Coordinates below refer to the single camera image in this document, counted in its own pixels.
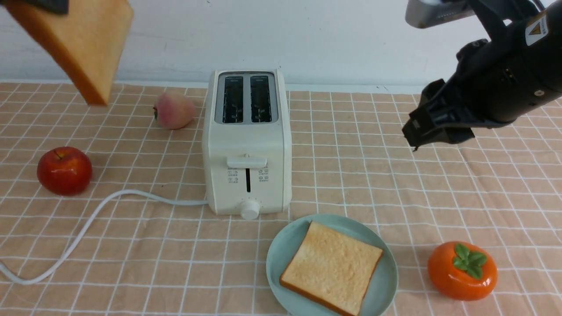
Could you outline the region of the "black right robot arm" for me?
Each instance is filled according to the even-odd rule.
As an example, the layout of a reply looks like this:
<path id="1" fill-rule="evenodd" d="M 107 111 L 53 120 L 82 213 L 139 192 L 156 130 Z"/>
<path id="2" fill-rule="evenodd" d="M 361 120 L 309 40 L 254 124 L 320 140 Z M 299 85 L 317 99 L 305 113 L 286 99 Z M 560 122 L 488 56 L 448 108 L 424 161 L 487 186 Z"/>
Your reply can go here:
<path id="1" fill-rule="evenodd" d="M 459 144 L 472 128 L 501 128 L 562 94 L 562 4 L 539 0 L 410 0 L 406 22 L 418 29 L 475 15 L 489 38 L 456 54 L 449 80 L 422 91 L 402 128 L 415 149 Z"/>

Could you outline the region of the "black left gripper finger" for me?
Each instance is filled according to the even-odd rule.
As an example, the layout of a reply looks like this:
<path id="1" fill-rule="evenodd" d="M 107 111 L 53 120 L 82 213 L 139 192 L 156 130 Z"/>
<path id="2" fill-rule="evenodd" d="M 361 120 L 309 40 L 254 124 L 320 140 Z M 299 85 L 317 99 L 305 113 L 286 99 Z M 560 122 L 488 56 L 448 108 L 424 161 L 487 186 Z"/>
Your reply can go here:
<path id="1" fill-rule="evenodd" d="M 69 0 L 25 0 L 24 2 L 56 15 L 67 15 L 69 13 Z"/>

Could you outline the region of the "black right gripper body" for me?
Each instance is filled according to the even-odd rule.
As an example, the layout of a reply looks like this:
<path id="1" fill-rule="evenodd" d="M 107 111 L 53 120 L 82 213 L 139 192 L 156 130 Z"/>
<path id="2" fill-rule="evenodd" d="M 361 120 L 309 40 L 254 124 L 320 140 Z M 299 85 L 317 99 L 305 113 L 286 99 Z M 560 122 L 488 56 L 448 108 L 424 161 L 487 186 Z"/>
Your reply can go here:
<path id="1" fill-rule="evenodd" d="M 471 128 L 501 128 L 561 96 L 561 28 L 510 26 L 499 39 L 466 44 L 456 72 L 422 91 L 460 107 Z"/>

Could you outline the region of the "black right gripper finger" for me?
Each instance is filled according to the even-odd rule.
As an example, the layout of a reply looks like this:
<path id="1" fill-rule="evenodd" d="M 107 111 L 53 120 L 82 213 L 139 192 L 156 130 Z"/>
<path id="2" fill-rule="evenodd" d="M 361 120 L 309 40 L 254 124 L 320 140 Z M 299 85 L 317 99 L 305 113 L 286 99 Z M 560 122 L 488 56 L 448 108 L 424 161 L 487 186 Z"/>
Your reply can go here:
<path id="1" fill-rule="evenodd" d="M 422 94 L 418 107 L 410 112 L 402 127 L 402 134 L 410 147 L 444 143 L 457 145 L 475 138 L 465 122 L 462 108 L 438 98 L 435 101 Z"/>

